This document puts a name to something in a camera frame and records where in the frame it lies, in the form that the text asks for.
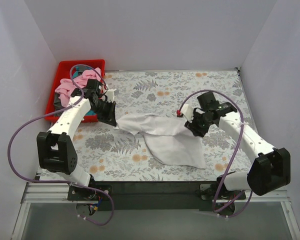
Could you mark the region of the white t shirt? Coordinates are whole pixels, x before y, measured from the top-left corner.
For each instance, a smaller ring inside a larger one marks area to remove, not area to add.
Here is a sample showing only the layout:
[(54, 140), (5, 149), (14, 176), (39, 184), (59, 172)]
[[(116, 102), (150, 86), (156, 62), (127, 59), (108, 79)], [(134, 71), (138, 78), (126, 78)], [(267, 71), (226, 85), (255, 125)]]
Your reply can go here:
[(153, 113), (126, 114), (116, 128), (141, 134), (153, 157), (163, 165), (205, 169), (201, 139), (185, 127), (183, 120)]

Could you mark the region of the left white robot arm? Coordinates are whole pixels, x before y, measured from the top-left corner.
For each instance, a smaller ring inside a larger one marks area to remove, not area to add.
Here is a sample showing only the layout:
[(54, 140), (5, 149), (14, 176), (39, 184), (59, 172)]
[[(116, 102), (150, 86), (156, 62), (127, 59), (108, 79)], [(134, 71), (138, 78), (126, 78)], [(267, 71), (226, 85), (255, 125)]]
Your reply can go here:
[(47, 131), (37, 135), (39, 166), (56, 173), (72, 184), (81, 185), (79, 194), (85, 200), (96, 196), (93, 177), (78, 165), (78, 155), (73, 145), (74, 134), (89, 111), (99, 122), (115, 127), (115, 88), (109, 89), (95, 79), (89, 79), (83, 89), (75, 88), (67, 109)]

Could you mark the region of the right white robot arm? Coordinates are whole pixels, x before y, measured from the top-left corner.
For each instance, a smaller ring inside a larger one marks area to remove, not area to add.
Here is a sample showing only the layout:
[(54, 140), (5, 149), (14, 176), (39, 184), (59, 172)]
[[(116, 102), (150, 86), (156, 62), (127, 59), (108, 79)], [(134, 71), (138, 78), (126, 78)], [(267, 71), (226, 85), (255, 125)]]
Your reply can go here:
[(286, 148), (276, 148), (258, 135), (248, 124), (239, 107), (229, 99), (221, 103), (214, 91), (200, 90), (199, 107), (185, 101), (177, 112), (186, 118), (185, 127), (196, 137), (204, 137), (215, 125), (235, 142), (235, 151), (242, 150), (251, 162), (247, 172), (228, 169), (217, 178), (216, 194), (227, 199), (235, 191), (252, 191), (258, 196), (287, 186), (291, 182), (291, 155)]

